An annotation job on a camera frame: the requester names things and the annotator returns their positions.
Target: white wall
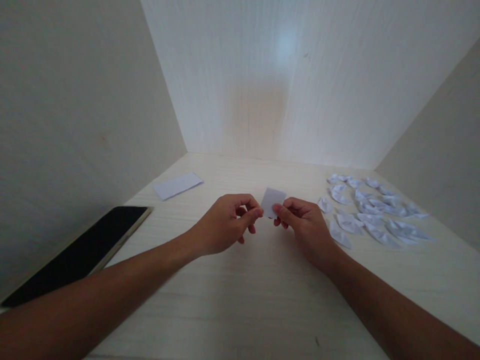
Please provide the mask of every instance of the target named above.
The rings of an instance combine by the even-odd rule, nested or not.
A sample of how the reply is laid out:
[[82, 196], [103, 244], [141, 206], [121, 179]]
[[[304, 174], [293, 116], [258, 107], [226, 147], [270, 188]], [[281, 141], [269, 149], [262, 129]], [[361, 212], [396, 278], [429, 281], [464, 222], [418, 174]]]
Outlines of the white wall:
[[480, 40], [377, 171], [480, 250]]
[[374, 169], [480, 36], [477, 0], [142, 0], [189, 152]]
[[0, 293], [186, 152], [138, 1], [34, 4], [1, 6]]

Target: forearm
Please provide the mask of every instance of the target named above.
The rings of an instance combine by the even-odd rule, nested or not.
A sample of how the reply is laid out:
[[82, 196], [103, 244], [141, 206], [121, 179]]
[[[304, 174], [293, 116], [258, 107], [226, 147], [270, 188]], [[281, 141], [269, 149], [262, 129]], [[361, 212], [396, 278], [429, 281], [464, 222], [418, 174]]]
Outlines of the forearm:
[[0, 316], [1, 359], [81, 359], [183, 266], [186, 233]]
[[391, 359], [480, 358], [480, 348], [346, 254], [325, 271]]

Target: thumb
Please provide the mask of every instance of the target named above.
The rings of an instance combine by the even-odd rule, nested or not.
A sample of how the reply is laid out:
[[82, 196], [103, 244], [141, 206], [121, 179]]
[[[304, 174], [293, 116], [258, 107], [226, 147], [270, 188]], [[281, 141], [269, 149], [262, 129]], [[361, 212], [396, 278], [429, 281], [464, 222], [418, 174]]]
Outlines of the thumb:
[[249, 211], [247, 211], [241, 218], [239, 218], [237, 221], [240, 222], [242, 225], [242, 228], [246, 229], [249, 225], [253, 225], [255, 221], [262, 216], [262, 209], [261, 208], [253, 208]]
[[274, 204], [271, 208], [273, 212], [280, 218], [280, 220], [290, 225], [293, 230], [295, 230], [300, 224], [300, 219], [293, 215], [285, 206]]

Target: right hand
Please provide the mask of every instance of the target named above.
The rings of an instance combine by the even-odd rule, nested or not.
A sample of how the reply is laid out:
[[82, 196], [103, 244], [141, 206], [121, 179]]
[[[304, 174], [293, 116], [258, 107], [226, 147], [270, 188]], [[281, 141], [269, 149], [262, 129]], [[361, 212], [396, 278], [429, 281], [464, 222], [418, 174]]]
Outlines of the right hand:
[[281, 224], [284, 229], [289, 226], [293, 229], [303, 255], [315, 267], [326, 271], [332, 261], [344, 254], [330, 236], [317, 204], [289, 197], [283, 205], [277, 203], [272, 209], [278, 216], [273, 224]]

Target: smartphone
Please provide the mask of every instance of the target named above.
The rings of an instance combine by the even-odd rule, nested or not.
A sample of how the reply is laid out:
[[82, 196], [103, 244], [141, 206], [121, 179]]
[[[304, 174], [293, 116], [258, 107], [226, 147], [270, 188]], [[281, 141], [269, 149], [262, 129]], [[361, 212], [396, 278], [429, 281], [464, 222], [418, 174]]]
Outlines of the smartphone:
[[113, 208], [2, 299], [1, 306], [16, 307], [103, 269], [152, 210], [146, 206]]

